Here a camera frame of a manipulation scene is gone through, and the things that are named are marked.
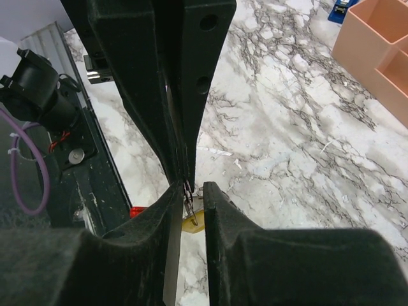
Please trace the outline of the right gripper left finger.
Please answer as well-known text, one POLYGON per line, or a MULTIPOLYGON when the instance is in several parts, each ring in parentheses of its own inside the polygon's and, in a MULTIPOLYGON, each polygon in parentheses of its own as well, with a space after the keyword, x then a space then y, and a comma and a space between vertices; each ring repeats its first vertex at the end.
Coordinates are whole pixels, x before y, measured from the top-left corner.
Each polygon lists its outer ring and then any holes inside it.
POLYGON ((97 237, 86 229, 1 232, 2 305, 174 305, 184 190, 97 237))

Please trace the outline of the yellow key tag with key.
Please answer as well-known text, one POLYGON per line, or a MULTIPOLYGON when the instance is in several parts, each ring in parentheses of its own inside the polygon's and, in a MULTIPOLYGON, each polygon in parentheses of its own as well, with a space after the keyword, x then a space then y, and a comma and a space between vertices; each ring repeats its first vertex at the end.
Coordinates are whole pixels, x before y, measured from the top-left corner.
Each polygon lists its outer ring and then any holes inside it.
POLYGON ((186 216, 182 221, 182 231, 196 234, 205 229, 204 210, 195 211, 193 215, 186 216))

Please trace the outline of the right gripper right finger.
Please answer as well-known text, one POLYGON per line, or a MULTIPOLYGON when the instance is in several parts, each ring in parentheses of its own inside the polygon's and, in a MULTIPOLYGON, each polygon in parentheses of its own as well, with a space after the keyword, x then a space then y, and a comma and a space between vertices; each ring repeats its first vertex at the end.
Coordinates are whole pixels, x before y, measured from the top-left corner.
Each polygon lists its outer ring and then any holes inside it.
POLYGON ((406 305, 390 245, 370 229, 263 229, 203 186, 211 305, 406 305))

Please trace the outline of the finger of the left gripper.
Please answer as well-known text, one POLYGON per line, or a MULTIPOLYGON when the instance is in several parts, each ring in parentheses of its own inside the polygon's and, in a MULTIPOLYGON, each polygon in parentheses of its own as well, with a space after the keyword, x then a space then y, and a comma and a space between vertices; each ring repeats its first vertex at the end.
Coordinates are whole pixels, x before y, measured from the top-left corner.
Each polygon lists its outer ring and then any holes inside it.
POLYGON ((236 1, 154 1, 177 168, 194 189, 196 145, 215 69, 236 1))
POLYGON ((63 1, 92 59, 110 68, 125 110, 158 156, 169 183, 182 179, 152 1, 63 1))

